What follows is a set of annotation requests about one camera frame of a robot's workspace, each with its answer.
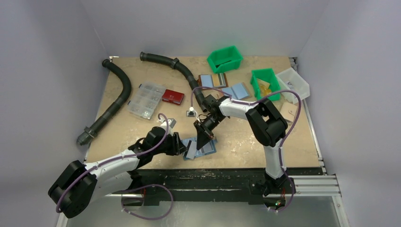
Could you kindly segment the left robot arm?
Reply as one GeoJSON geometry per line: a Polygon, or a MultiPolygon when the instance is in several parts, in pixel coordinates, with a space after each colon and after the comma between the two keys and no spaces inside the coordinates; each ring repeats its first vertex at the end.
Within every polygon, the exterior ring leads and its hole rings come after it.
{"type": "Polygon", "coordinates": [[[90,203],[113,192],[128,190],[134,172],[158,154],[178,156],[186,152],[177,132],[153,127],[118,155],[92,163],[70,162],[48,191],[57,213],[67,218],[80,214],[90,203]]]}

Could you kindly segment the white card magnetic stripe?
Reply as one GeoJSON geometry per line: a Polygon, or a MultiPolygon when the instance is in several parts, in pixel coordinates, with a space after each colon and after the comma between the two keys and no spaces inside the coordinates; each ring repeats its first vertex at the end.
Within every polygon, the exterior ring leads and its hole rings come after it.
{"type": "Polygon", "coordinates": [[[197,143],[193,140],[188,142],[187,154],[185,155],[188,159],[194,159],[197,151],[197,143]]]}

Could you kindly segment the blue leather card holder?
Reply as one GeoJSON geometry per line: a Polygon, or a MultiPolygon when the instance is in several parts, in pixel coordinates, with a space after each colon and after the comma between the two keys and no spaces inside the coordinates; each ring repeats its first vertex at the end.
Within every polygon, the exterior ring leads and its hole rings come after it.
{"type": "MultiPolygon", "coordinates": [[[[185,145],[186,147],[189,146],[189,143],[197,143],[197,139],[196,137],[191,137],[191,138],[186,138],[182,140],[183,145],[185,145]]],[[[216,149],[216,144],[217,144],[217,140],[211,140],[210,142],[208,142],[205,146],[203,146],[200,150],[196,150],[196,152],[194,153],[194,157],[193,158],[188,158],[187,157],[187,151],[184,152],[183,154],[183,159],[186,160],[193,160],[195,158],[199,158],[202,156],[206,156],[209,154],[213,154],[216,153],[217,149],[216,149]]]]}

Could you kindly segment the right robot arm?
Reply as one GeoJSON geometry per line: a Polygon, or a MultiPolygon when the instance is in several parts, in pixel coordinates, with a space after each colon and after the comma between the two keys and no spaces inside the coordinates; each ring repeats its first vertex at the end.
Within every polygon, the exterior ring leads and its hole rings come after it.
{"type": "Polygon", "coordinates": [[[203,148],[214,139],[215,129],[225,118],[236,117],[247,120],[254,137],[262,144],[266,159],[265,183],[261,185],[263,195],[268,195],[286,181],[286,167],[282,157],[282,145],[286,137],[288,124],[284,117],[269,100],[240,102],[228,96],[216,99],[208,95],[203,104],[209,111],[205,120],[197,120],[194,127],[197,131],[196,149],[203,148]]]}

